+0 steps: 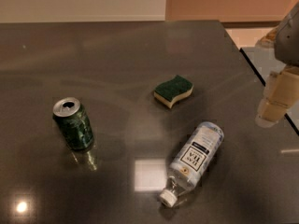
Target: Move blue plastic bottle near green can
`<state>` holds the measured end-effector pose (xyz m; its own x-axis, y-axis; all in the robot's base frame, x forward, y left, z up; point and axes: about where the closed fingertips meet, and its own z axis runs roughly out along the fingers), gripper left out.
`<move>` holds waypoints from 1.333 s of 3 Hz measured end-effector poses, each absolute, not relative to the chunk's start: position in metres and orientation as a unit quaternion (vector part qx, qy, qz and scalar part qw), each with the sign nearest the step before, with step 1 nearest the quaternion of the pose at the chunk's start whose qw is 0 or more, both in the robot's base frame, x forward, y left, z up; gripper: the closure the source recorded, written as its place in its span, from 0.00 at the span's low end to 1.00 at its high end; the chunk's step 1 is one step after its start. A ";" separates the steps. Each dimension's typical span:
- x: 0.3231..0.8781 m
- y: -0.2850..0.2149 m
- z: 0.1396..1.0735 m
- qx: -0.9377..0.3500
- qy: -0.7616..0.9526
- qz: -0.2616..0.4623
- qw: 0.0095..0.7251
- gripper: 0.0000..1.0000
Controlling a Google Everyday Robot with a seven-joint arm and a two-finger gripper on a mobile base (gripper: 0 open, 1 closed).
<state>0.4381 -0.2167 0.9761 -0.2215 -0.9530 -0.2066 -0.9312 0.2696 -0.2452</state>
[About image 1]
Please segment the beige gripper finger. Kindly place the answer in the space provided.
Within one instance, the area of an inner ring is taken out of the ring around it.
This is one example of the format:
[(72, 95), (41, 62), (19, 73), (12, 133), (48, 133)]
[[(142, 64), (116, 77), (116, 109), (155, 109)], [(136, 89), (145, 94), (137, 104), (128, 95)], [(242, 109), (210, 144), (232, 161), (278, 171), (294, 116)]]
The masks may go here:
[(298, 100), (299, 67), (285, 66), (279, 73), (272, 71), (258, 106), (256, 124), (263, 128), (274, 126)]

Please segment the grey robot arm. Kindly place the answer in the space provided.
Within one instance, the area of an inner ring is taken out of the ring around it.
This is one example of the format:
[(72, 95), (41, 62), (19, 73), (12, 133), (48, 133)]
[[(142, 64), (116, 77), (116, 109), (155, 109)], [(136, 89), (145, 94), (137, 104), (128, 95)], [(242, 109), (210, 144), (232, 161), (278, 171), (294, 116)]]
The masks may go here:
[(256, 123), (270, 128), (299, 100), (299, 2), (280, 22), (274, 40), (275, 58), (285, 67), (266, 80)]

